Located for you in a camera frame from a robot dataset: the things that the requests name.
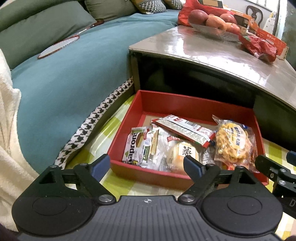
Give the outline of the white printed snack packet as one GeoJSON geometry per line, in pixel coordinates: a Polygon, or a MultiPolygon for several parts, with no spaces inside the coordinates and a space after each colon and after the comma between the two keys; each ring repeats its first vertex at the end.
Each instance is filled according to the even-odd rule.
{"type": "Polygon", "coordinates": [[[168,137],[169,133],[158,125],[151,124],[152,127],[152,143],[149,159],[154,165],[160,163],[169,149],[168,137]]]}

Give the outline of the crumpled red snack bag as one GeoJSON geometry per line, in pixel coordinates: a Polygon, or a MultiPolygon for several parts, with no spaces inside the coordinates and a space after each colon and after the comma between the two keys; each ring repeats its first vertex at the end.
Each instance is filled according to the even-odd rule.
{"type": "Polygon", "coordinates": [[[272,63],[276,60],[277,48],[266,40],[253,36],[238,36],[244,48],[254,57],[272,63]]]}

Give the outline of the green sofa back cushion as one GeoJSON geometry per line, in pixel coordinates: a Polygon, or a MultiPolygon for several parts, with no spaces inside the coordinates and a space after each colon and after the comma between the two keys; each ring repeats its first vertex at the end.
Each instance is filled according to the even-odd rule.
{"type": "Polygon", "coordinates": [[[93,23],[79,1],[13,1],[1,8],[1,50],[14,69],[93,23]]]}

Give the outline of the brown houndstooth throw pillow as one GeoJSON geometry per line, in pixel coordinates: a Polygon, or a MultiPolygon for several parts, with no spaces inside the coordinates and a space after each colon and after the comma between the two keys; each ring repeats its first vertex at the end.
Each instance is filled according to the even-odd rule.
{"type": "Polygon", "coordinates": [[[131,0],[142,14],[158,14],[166,12],[166,6],[161,0],[131,0]]]}

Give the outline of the yellow fried noodle snack bag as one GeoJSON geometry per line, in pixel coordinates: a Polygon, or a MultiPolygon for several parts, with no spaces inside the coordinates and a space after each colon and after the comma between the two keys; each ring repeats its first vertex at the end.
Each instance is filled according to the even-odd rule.
{"type": "Polygon", "coordinates": [[[212,118],[217,123],[214,160],[223,163],[228,170],[243,166],[253,173],[258,173],[255,168],[257,144],[252,128],[215,115],[212,118]]]}

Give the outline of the badminton racket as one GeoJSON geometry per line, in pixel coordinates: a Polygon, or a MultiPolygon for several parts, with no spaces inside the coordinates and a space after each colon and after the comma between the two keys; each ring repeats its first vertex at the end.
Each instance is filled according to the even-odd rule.
{"type": "Polygon", "coordinates": [[[56,42],[55,44],[49,46],[47,49],[45,49],[44,51],[42,51],[39,56],[38,59],[43,59],[46,58],[60,50],[62,50],[63,48],[65,48],[66,46],[70,45],[71,43],[74,43],[75,41],[77,41],[80,38],[80,35],[84,32],[86,32],[87,30],[100,26],[104,23],[104,20],[100,20],[92,25],[90,25],[89,27],[86,27],[85,29],[81,30],[80,32],[77,32],[75,35],[72,35],[70,37],[67,37],[66,39],[63,39],[59,42],[56,42]]]}

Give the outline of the white green wafer packet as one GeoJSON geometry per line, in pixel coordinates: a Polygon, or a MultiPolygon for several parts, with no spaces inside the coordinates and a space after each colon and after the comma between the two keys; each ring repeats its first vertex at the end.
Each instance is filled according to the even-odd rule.
{"type": "Polygon", "coordinates": [[[132,128],[126,140],[122,162],[156,170],[157,162],[152,154],[152,141],[155,133],[152,126],[132,128]]]}

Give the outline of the red apple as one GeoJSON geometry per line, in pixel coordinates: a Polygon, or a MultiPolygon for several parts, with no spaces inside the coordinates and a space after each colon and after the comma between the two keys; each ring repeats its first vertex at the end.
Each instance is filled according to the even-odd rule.
{"type": "Polygon", "coordinates": [[[190,24],[194,25],[205,25],[208,20],[209,15],[200,9],[192,10],[188,16],[188,21],[190,24]]]}
{"type": "Polygon", "coordinates": [[[206,26],[224,31],[227,30],[226,22],[222,18],[215,15],[209,15],[208,19],[206,20],[206,26]]]}
{"type": "Polygon", "coordinates": [[[240,27],[234,23],[226,23],[226,32],[239,35],[241,30],[240,27]]]}
{"type": "Polygon", "coordinates": [[[236,21],[236,19],[234,18],[234,15],[224,13],[224,14],[220,15],[220,18],[221,18],[222,20],[224,20],[226,23],[237,24],[237,21],[236,21]]]}

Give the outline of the red apple right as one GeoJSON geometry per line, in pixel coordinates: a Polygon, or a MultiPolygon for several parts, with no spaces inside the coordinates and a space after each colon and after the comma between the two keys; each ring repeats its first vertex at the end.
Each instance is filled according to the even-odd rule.
{"type": "Polygon", "coordinates": [[[234,23],[226,23],[226,32],[239,35],[241,30],[240,27],[234,23]]]}

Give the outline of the bun snack packet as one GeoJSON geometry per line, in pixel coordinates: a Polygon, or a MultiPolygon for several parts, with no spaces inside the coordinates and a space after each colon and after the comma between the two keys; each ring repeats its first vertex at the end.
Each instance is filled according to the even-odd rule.
{"type": "Polygon", "coordinates": [[[205,148],[201,145],[168,136],[158,144],[160,165],[159,170],[175,174],[186,175],[184,170],[185,156],[191,156],[198,162],[201,161],[205,148]]]}

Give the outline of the grey-top coffee table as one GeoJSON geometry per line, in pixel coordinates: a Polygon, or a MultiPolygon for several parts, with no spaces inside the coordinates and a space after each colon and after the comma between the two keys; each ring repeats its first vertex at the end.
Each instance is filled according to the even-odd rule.
{"type": "Polygon", "coordinates": [[[177,26],[129,47],[136,90],[201,97],[254,110],[262,136],[295,150],[295,70],[266,63],[239,42],[177,26]]]}

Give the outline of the red plastic bag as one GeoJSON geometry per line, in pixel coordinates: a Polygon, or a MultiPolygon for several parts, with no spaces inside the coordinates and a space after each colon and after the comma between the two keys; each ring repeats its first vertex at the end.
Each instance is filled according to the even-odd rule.
{"type": "Polygon", "coordinates": [[[221,16],[222,14],[231,14],[234,16],[234,13],[231,11],[228,11],[226,9],[217,8],[214,6],[205,6],[201,3],[199,3],[197,0],[187,0],[185,4],[183,5],[182,10],[179,12],[178,15],[178,25],[184,25],[186,27],[191,27],[188,21],[189,14],[193,10],[202,10],[207,14],[213,14],[215,16],[221,16]]]}

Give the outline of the red cardboard box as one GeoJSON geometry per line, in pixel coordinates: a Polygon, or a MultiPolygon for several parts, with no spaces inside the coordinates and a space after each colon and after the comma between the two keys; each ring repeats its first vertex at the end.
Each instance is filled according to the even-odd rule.
{"type": "Polygon", "coordinates": [[[192,185],[193,182],[187,175],[155,171],[122,162],[131,129],[148,124],[152,118],[169,114],[205,125],[215,125],[212,118],[214,115],[224,120],[242,123],[253,129],[258,154],[265,153],[259,125],[252,109],[197,97],[139,90],[107,152],[111,159],[111,169],[116,175],[171,189],[186,190],[192,185]]]}

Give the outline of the dark wooden chair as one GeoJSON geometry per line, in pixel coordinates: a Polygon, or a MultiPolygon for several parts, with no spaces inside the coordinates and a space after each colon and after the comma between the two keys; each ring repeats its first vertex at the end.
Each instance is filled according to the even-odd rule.
{"type": "Polygon", "coordinates": [[[247,15],[251,14],[251,17],[258,24],[258,26],[260,26],[260,24],[263,21],[263,12],[261,9],[255,7],[255,6],[248,5],[246,7],[245,13],[247,15]]]}

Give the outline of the red white snack packet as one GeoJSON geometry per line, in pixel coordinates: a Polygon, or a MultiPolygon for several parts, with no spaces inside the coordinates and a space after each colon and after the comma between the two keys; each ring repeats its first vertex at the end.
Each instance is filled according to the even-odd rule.
{"type": "Polygon", "coordinates": [[[152,119],[152,123],[204,148],[208,148],[215,138],[213,130],[175,115],[152,119]]]}

